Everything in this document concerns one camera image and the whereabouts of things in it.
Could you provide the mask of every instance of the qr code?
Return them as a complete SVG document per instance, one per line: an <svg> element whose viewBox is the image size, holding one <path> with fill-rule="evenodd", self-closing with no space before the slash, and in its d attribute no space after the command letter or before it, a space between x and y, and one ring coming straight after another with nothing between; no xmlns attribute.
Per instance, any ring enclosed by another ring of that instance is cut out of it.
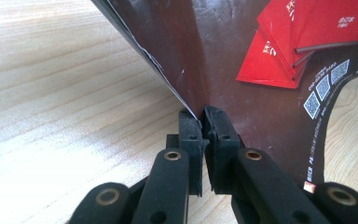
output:
<svg viewBox="0 0 358 224"><path fill-rule="evenodd" d="M319 98L323 101L328 91L330 90L330 83L328 82L328 76L325 76L319 84L316 86L316 91L319 94Z"/></svg>
<svg viewBox="0 0 358 224"><path fill-rule="evenodd" d="M321 104L319 103L318 98L316 98L315 91L313 91L310 94L310 97L308 97L307 101L304 104L305 110L307 110L307 113L310 115L312 119L315 119L316 113L319 110L319 106Z"/></svg>
<svg viewBox="0 0 358 224"><path fill-rule="evenodd" d="M335 69L331 70L331 83L336 84L336 82L342 78L348 72L348 65L350 60L339 64Z"/></svg>

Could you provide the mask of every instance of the red paper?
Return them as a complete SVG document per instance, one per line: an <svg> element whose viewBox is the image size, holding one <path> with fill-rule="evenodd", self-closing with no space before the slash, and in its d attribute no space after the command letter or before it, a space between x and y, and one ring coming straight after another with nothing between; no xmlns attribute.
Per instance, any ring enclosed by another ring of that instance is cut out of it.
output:
<svg viewBox="0 0 358 224"><path fill-rule="evenodd" d="M296 67L312 52L296 53L293 39L294 21L298 17L295 0L271 0L257 17L260 28L276 47L287 68Z"/></svg>
<svg viewBox="0 0 358 224"><path fill-rule="evenodd" d="M295 89L304 71L304 64L297 69L287 69L278 57L275 47L259 29L255 33L236 79L238 81Z"/></svg>
<svg viewBox="0 0 358 224"><path fill-rule="evenodd" d="M303 29L297 33L296 49L331 48L358 43L358 1L317 0Z"/></svg>

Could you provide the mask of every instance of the light wood grain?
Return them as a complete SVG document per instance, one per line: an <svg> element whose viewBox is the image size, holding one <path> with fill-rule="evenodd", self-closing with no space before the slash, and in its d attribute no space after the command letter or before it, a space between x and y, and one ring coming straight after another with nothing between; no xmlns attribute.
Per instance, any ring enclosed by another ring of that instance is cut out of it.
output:
<svg viewBox="0 0 358 224"><path fill-rule="evenodd" d="M183 106L89 1L0 3L0 223L64 223L93 187L147 176ZM326 172L358 189L358 79L329 123ZM235 223L228 196L189 223Z"/></svg>

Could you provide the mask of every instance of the round hole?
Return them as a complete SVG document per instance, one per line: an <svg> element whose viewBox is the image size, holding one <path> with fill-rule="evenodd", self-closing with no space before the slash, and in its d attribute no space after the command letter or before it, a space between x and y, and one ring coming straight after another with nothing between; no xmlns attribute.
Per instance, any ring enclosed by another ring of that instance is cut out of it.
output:
<svg viewBox="0 0 358 224"><path fill-rule="evenodd" d="M344 189L330 187L327 189L327 195L337 203L341 203L347 206L353 206L357 204L356 198Z"/></svg>
<svg viewBox="0 0 358 224"><path fill-rule="evenodd" d="M260 153L253 150L246 151L245 157L252 161L260 161L261 158L263 158L263 156Z"/></svg>
<svg viewBox="0 0 358 224"><path fill-rule="evenodd" d="M295 211L293 213L293 218L295 219L296 223L310 223L310 216L302 211Z"/></svg>
<svg viewBox="0 0 358 224"><path fill-rule="evenodd" d="M152 223L163 223L165 222L165 220L167 220L167 215L165 214L165 212L159 211L153 213L149 219Z"/></svg>
<svg viewBox="0 0 358 224"><path fill-rule="evenodd" d="M95 202L99 205L109 205L118 200L120 192L117 189L102 189L95 198Z"/></svg>
<svg viewBox="0 0 358 224"><path fill-rule="evenodd" d="M169 161L177 161L182 155L177 151L169 151L164 154L164 158Z"/></svg>

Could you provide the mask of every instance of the wooden table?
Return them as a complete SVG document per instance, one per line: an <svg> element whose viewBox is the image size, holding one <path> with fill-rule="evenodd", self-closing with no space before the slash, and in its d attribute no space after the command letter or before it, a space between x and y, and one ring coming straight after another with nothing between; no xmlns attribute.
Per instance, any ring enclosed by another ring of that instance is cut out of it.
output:
<svg viewBox="0 0 358 224"><path fill-rule="evenodd" d="M90 1L0 3L0 223L64 223L93 187L135 184L182 107ZM339 95L326 162L327 180L358 190L358 78ZM205 171L188 223L235 223Z"/></svg>

